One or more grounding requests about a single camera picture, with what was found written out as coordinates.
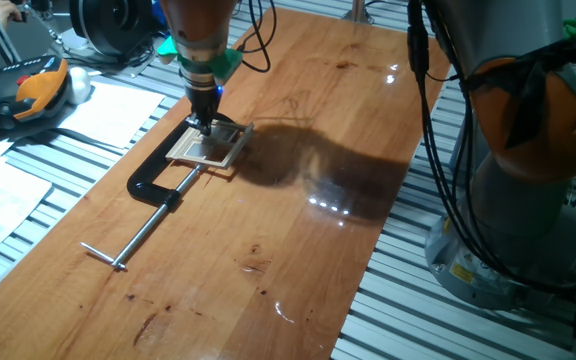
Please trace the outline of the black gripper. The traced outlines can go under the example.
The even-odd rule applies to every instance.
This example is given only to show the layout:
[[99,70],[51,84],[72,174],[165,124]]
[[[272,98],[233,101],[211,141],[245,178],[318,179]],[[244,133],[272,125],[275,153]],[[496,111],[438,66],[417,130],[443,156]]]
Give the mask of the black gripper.
[[222,96],[222,87],[212,85],[208,87],[186,87],[186,97],[191,104],[191,114],[186,122],[193,128],[198,128],[205,136],[212,134],[214,116],[218,112]]

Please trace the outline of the person's bare hand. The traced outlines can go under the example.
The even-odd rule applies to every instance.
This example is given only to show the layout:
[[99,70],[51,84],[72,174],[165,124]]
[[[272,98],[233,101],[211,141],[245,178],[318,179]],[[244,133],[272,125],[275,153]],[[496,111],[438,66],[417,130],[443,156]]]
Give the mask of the person's bare hand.
[[9,22],[23,22],[24,17],[17,6],[9,0],[0,0],[0,23],[7,26]]

